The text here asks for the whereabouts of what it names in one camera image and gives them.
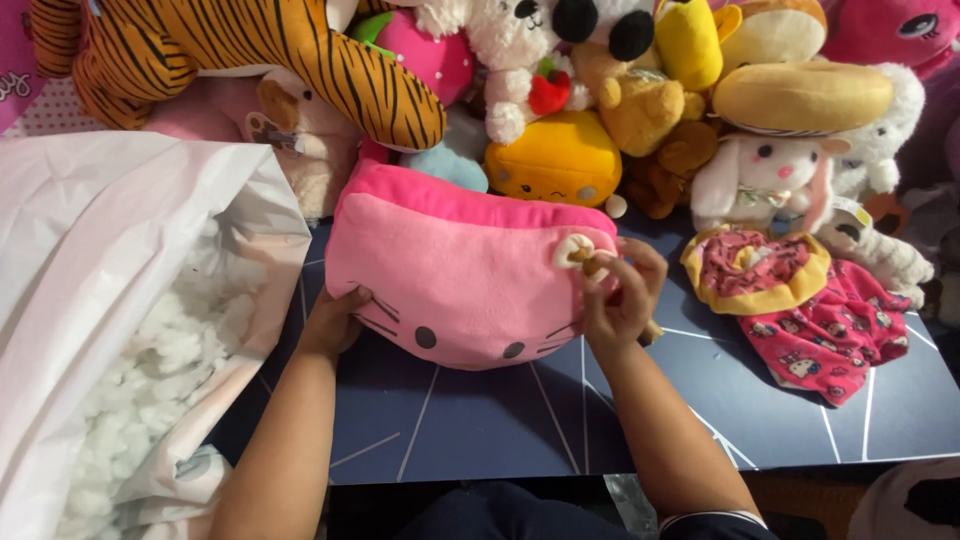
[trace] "pink pillow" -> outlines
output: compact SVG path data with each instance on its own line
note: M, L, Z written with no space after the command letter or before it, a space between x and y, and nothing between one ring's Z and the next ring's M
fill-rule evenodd
M417 30L417 19L410 10L391 15L374 44L394 53L396 63L420 78L444 106L457 101L470 88L476 72L476 58L464 33L435 40Z
M364 324L451 368L527 362L580 335L579 269L553 260L572 234L615 254L609 217L470 191L386 162L387 150L366 140L340 197L325 256L334 298L365 285L374 302L357 313Z

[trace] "sleeve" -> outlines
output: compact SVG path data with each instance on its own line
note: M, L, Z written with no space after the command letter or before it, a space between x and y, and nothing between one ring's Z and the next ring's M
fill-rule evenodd
M763 520L750 512L702 512L669 518L660 540L777 540Z

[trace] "bunny ear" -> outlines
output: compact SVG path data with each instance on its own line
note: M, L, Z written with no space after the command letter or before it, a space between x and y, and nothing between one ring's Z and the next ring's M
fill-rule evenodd
M690 188L690 209L695 215L722 217L733 208L740 177L739 152L739 139L726 140L716 156L697 173Z
M417 30L432 37L452 36L467 26L473 0L433 0L414 8Z
M817 161L817 170L810 179L810 208L804 215L804 231L816 233L833 214L833 160L823 156Z

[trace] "black eye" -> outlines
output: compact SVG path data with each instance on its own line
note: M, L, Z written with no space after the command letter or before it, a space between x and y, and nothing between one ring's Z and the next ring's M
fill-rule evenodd
M514 343L507 345L507 348L503 350L503 357L507 359L516 358L517 356L520 356L520 353L523 352L523 347L523 343L515 341Z
M904 22L897 33L903 37L923 36L933 32L939 21L940 19L935 13L924 13Z
M414 331L414 339L424 349L433 349L437 346L437 335L427 327L419 327Z

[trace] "tag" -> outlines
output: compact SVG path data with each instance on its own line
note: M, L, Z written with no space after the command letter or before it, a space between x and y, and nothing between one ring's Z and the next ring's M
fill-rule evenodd
M257 144L269 144L284 157L295 160L302 153L302 143L297 134L282 132L274 122L261 112L251 112L244 122L247 138Z
M848 199L846 197L834 197L833 208L852 215L864 227L872 227L874 225L874 218L870 217L870 214L867 213L867 210L863 209L863 207L857 204L853 199Z

